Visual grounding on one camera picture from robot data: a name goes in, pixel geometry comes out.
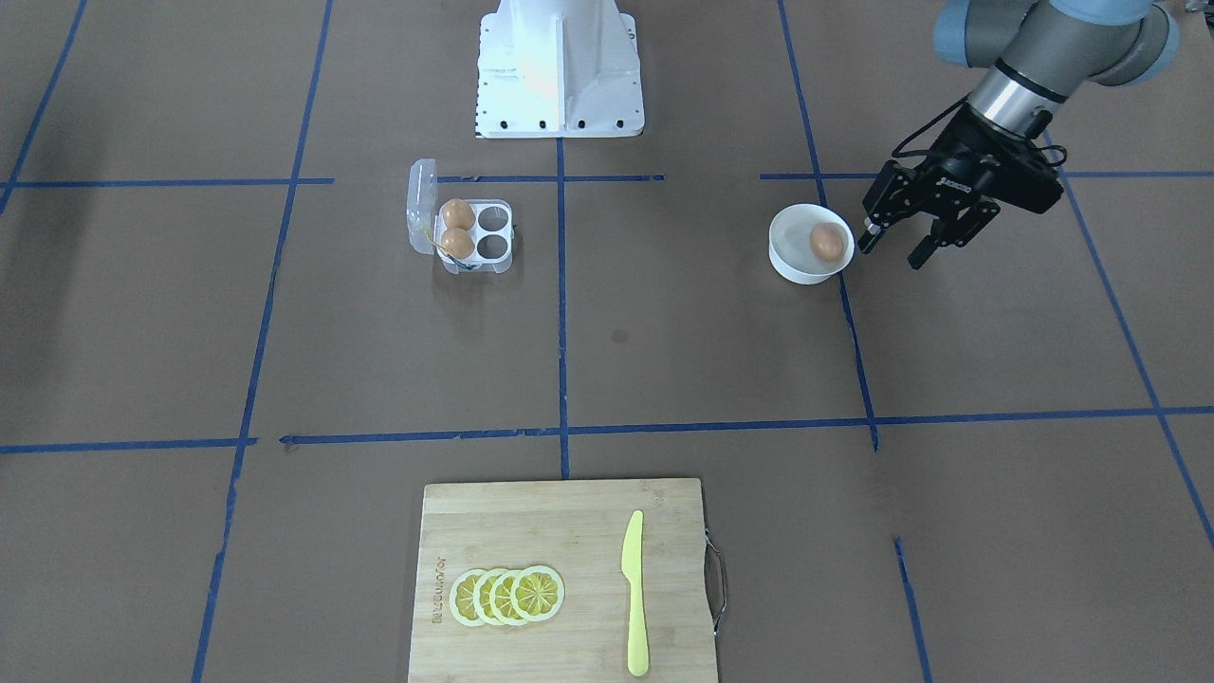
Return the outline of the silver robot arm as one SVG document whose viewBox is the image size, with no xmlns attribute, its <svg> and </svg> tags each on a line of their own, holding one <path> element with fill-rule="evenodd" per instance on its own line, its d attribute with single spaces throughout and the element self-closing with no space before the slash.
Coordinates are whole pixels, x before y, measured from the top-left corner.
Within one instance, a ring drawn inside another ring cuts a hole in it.
<svg viewBox="0 0 1214 683">
<path fill-rule="evenodd" d="M 1046 214 L 1062 198 L 1067 158 L 1040 135 L 1085 82 L 1148 81 L 1175 58 L 1180 30 L 1153 1 L 949 1 L 935 25 L 937 56 L 985 74 L 932 124 L 924 150 L 901 141 L 863 197 L 870 252 L 885 232 L 931 220 L 908 255 L 919 269 L 944 247 L 965 247 L 1002 212 Z"/>
</svg>

